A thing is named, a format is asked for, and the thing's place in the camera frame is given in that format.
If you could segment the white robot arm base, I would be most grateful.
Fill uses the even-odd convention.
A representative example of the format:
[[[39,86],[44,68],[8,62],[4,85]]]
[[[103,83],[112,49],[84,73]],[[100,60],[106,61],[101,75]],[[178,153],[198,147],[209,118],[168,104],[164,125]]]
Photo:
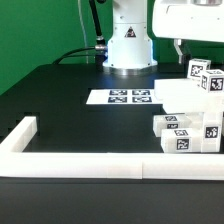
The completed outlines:
[[[147,0],[113,0],[113,34],[103,66],[144,69],[156,65],[147,33]]]

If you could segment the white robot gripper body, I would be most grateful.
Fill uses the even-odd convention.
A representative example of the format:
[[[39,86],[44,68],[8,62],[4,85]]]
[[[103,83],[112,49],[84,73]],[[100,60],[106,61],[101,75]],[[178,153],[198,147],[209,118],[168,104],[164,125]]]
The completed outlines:
[[[157,37],[224,42],[224,0],[155,0]]]

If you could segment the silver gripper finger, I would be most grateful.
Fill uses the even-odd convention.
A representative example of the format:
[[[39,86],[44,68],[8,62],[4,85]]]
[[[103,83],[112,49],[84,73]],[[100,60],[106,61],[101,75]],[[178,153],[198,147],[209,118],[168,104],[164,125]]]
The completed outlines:
[[[175,39],[174,42],[174,48],[178,55],[178,63],[183,64],[184,63],[184,42],[182,39]]]

